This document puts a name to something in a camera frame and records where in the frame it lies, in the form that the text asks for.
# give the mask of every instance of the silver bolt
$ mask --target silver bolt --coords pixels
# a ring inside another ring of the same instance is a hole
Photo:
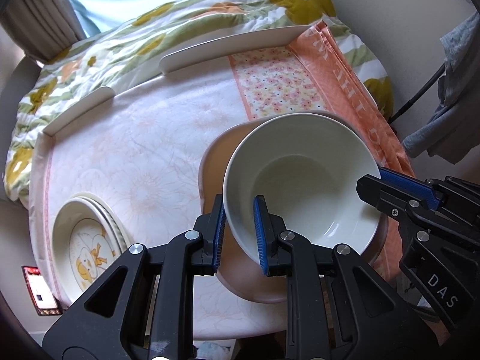
[[[291,239],[295,238],[295,233],[293,231],[282,231],[280,234],[280,238],[284,239],[285,241],[290,241]]]
[[[420,230],[417,233],[417,239],[421,242],[427,242],[430,239],[430,236],[426,231]]]
[[[133,244],[133,245],[130,245],[130,247],[128,248],[128,251],[129,251],[131,254],[142,253],[142,252],[143,252],[143,245],[142,245],[142,244]]]
[[[337,246],[337,252],[339,254],[349,254],[351,251],[349,245],[344,245],[344,244],[341,244],[341,245],[338,245]]]
[[[185,233],[186,239],[197,239],[198,237],[200,237],[200,233],[196,230],[189,230]]]

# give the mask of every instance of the gray cloth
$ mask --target gray cloth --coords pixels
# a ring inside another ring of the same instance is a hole
[[[68,0],[11,0],[0,23],[25,54],[41,62],[85,39]]]
[[[446,71],[438,82],[440,105],[402,144],[409,157],[426,150],[456,164],[480,144],[480,15],[470,16],[441,42]]]

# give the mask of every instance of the stack of bowls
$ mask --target stack of bowls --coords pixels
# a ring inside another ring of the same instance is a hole
[[[68,199],[55,218],[51,251],[70,304],[129,246],[121,221],[98,196],[80,192]]]

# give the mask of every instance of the metal pin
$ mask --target metal pin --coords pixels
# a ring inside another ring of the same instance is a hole
[[[196,230],[189,230],[185,233],[186,239],[197,239],[198,237],[200,237],[200,233]]]
[[[284,239],[285,241],[290,241],[291,239],[295,238],[295,233],[289,230],[282,231],[280,238]]]
[[[129,251],[131,254],[142,253],[142,252],[143,252],[143,245],[142,245],[142,244],[133,244],[133,245],[130,245],[130,247],[128,248],[128,251]]]
[[[417,233],[417,239],[421,242],[427,242],[430,239],[430,236],[426,231],[420,230]]]
[[[339,254],[349,254],[351,251],[349,245],[344,245],[344,244],[341,244],[341,245],[338,245],[337,246],[337,252]]]

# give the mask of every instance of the gray curtain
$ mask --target gray curtain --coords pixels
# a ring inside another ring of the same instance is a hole
[[[0,23],[26,55],[41,62],[85,39],[69,0],[11,0]]]

